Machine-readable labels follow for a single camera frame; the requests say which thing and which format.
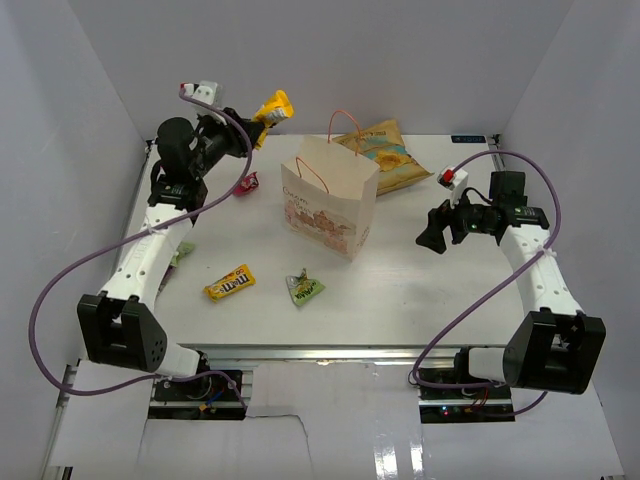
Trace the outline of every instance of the paper bag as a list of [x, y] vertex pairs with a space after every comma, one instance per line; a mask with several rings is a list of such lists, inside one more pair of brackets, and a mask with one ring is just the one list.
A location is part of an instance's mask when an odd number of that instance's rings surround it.
[[304, 137], [297, 156], [282, 164], [287, 223], [353, 259], [369, 235], [379, 170], [342, 145]]

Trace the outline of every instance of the pink bag handle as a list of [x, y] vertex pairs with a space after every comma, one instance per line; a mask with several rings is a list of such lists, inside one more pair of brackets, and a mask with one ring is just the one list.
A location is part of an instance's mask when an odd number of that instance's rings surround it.
[[307, 167], [311, 171], [311, 173], [313, 173], [316, 177], [318, 177], [318, 180], [320, 180], [322, 182], [322, 184], [324, 185], [324, 189], [327, 191], [327, 193], [329, 193], [329, 187], [327, 187], [327, 184], [324, 183], [324, 180], [322, 180], [322, 177], [320, 175], [318, 175], [313, 170], [313, 168], [311, 168], [309, 165], [307, 165], [307, 162], [302, 160], [300, 157], [296, 157], [296, 167], [298, 167], [298, 175], [300, 176], [300, 178], [302, 178], [302, 172], [300, 171], [300, 163], [301, 162], [305, 167]]
[[[331, 120], [329, 120], [329, 133], [327, 134], [327, 143], [331, 143], [331, 125], [333, 124], [333, 117], [335, 117], [337, 113], [342, 113], [346, 115], [351, 119], [353, 123], [355, 123], [356, 128], [358, 129], [358, 137], [360, 140], [362, 140], [362, 130], [360, 130], [360, 124], [358, 123], [358, 121], [355, 118], [353, 118], [353, 115], [351, 115], [346, 110], [338, 109], [335, 112], [333, 112], [333, 115], [331, 115]], [[356, 142], [356, 155], [358, 155], [359, 150], [360, 150], [360, 144]]]

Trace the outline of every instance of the white wall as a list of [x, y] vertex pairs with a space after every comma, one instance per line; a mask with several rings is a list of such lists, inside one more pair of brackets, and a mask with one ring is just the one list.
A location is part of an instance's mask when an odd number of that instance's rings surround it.
[[[58, 396], [29, 353], [32, 303], [121, 236], [144, 144], [66, 0], [0, 1], [0, 45], [0, 478], [32, 480]], [[79, 295], [112, 262], [81, 268], [45, 302], [38, 338], [59, 376], [82, 346]]]
[[[576, 0], [504, 132], [559, 190], [559, 262], [607, 326], [596, 388], [630, 479], [640, 478], [639, 25], [638, 1]], [[542, 183], [528, 181], [531, 204], [550, 210]]]
[[[180, 82], [210, 79], [244, 115], [277, 88], [288, 132], [336, 108], [406, 133], [502, 131], [572, 0], [70, 0], [145, 138]], [[351, 128], [340, 120], [338, 128]]]

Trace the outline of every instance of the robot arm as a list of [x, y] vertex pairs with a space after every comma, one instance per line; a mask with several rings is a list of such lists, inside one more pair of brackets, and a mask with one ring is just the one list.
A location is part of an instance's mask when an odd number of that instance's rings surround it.
[[[188, 96], [217, 106], [215, 83], [184, 84]], [[160, 160], [151, 172], [151, 195], [140, 231], [150, 234], [135, 242], [116, 273], [97, 295], [84, 295], [77, 312], [89, 359], [166, 376], [187, 377], [205, 368], [201, 355], [170, 342], [154, 316], [160, 282], [182, 239], [197, 217], [162, 230], [156, 225], [203, 206], [207, 196], [204, 176], [225, 155], [244, 157], [246, 146], [223, 119], [199, 107], [194, 129], [185, 118], [171, 118], [158, 128]], [[265, 130], [259, 121], [232, 116], [245, 130], [252, 146]]]
[[451, 198], [429, 212], [426, 230], [416, 243], [437, 253], [446, 251], [443, 236], [451, 230], [453, 244], [468, 233], [485, 233], [496, 242], [514, 272], [540, 251], [543, 255], [518, 278], [527, 315], [506, 348], [465, 348], [456, 355], [461, 383], [481, 379], [512, 387], [580, 394], [585, 391], [605, 338], [600, 318], [585, 315], [560, 273], [555, 253], [545, 250], [549, 223], [544, 212], [527, 206], [525, 174], [494, 172], [488, 205], [471, 204], [467, 172], [447, 168], [438, 182]]

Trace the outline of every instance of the yellow snack bag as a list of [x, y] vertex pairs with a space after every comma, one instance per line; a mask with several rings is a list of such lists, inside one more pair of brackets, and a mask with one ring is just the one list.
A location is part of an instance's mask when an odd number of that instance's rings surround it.
[[204, 287], [204, 293], [217, 302], [221, 298], [236, 293], [250, 285], [255, 285], [256, 279], [251, 274], [247, 265], [240, 265], [233, 272], [225, 275], [217, 282]]
[[260, 138], [256, 142], [256, 149], [262, 148], [264, 139], [267, 137], [268, 129], [277, 125], [287, 118], [293, 117], [293, 105], [289, 101], [289, 97], [284, 90], [278, 90], [274, 93], [264, 105], [262, 105], [253, 116], [254, 122], [262, 122], [267, 129], [262, 132]]
[[350, 150], [359, 151], [380, 165], [378, 195], [408, 187], [431, 175], [407, 153], [395, 119], [332, 139]]

